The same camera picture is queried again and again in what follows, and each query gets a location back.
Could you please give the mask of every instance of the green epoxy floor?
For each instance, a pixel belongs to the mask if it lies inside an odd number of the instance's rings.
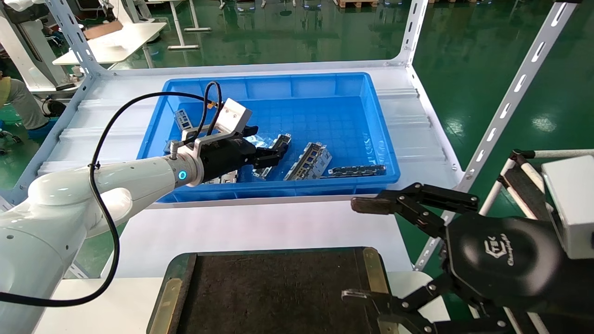
[[[410,1],[375,9],[340,10],[331,0],[309,1],[320,9],[293,8],[275,0],[264,9],[239,12],[234,2],[195,0],[198,20],[211,33],[184,33],[196,51],[167,51],[177,45],[168,7],[153,16],[169,22],[162,40],[150,45],[156,67],[186,67],[275,62],[387,59],[400,50]],[[493,0],[491,4],[440,2],[429,5],[413,63],[440,117],[459,161],[467,165],[552,1]],[[553,47],[511,119],[472,192],[485,197],[513,148],[587,149],[594,143],[594,2],[581,4]],[[182,27],[191,27],[186,4],[178,6]],[[115,68],[146,68],[142,51]],[[38,147],[0,157],[1,187],[11,187]],[[494,216],[521,215],[505,195]],[[416,260],[426,236],[400,221]],[[98,275],[110,253],[108,235],[88,240],[79,261]],[[436,275],[438,264],[428,272]]]

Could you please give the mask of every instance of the black mat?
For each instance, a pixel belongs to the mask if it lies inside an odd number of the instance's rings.
[[[348,288],[369,289],[362,248],[198,256],[177,333],[378,333]]]

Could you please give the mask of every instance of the person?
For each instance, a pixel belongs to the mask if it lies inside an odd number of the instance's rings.
[[[56,121],[45,117],[25,83],[11,77],[4,77],[2,74],[0,71],[0,108],[7,102],[12,104],[14,110],[21,116],[29,138],[47,136]]]

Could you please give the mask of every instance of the white metal shelf frame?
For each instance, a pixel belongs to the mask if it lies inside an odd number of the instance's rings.
[[[326,63],[307,63],[304,64],[276,64],[266,65],[267,70],[277,69],[280,71],[287,71],[290,67],[294,67],[296,70],[328,70],[337,69],[344,70],[349,68],[349,64],[356,64],[361,68],[378,68],[378,67],[391,67],[391,68],[404,68],[409,81],[413,87],[419,93],[419,100],[423,108],[427,111],[429,121],[433,125],[437,136],[439,136],[442,142],[448,143],[447,137],[441,126],[438,126],[439,119],[435,115],[435,111],[429,102],[428,96],[422,87],[419,77],[416,75],[414,68],[412,67],[412,61],[415,55],[416,47],[421,32],[421,27],[425,12],[427,10],[429,0],[412,0],[407,23],[405,27],[405,34],[402,41],[400,53],[391,60],[386,61],[364,61],[364,62],[326,62]],[[91,91],[91,87],[97,82],[97,78],[103,77],[130,77],[134,75],[163,75],[163,74],[193,74],[201,73],[202,69],[194,68],[192,71],[176,71],[173,69],[150,69],[150,70],[123,70],[123,71],[111,71],[101,67],[95,60],[89,45],[84,39],[84,35],[78,28],[76,21],[73,19],[74,15],[70,10],[67,3],[63,0],[46,0],[50,11],[53,16],[56,17],[58,24],[62,27],[62,31],[66,36],[68,43],[72,47],[73,51],[79,58],[79,61],[83,68],[85,68],[87,77],[81,86],[81,89],[74,95],[71,103],[68,105],[67,110],[63,116],[60,117],[49,136],[39,149],[38,153],[31,160],[31,163],[23,172],[21,178],[18,180],[17,185],[9,193],[0,193],[0,196],[6,198],[10,203],[17,204],[22,202],[27,197],[27,189],[32,180],[37,177],[37,173],[41,165],[48,159],[52,153],[52,149],[58,144],[59,136],[64,129],[68,126],[73,116],[75,115],[78,105],[83,101],[87,93]],[[444,154],[447,160],[451,163],[451,168],[458,180],[460,180],[457,189],[460,191],[467,191],[476,175],[483,167],[487,157],[491,153],[495,143],[499,139],[499,136],[503,132],[503,129],[509,122],[516,106],[519,104],[524,92],[532,82],[537,70],[541,66],[542,62],[546,58],[549,50],[553,46],[557,36],[562,30],[563,26],[571,16],[571,13],[575,9],[576,4],[567,2],[556,2],[549,15],[547,16],[540,32],[538,33],[533,45],[531,46],[525,60],[523,61],[516,77],[512,81],[508,92],[505,94],[501,105],[497,109],[493,120],[491,121],[483,139],[479,143],[473,158],[466,169],[463,171],[459,166],[456,155],[451,149],[451,146],[443,148]],[[250,65],[258,68],[262,68],[262,65]],[[239,67],[225,67],[229,73],[233,73],[235,69]],[[444,213],[443,218],[446,222],[449,222],[452,218],[451,213]],[[422,270],[426,264],[432,252],[435,250],[439,240],[428,240],[427,245],[418,261],[416,262],[415,270]]]

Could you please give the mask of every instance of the person's leg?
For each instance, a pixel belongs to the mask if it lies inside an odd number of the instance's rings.
[[[25,129],[34,130],[48,124],[48,119],[43,115],[43,111],[35,101],[35,97],[22,81],[10,79],[8,102],[21,116]]]

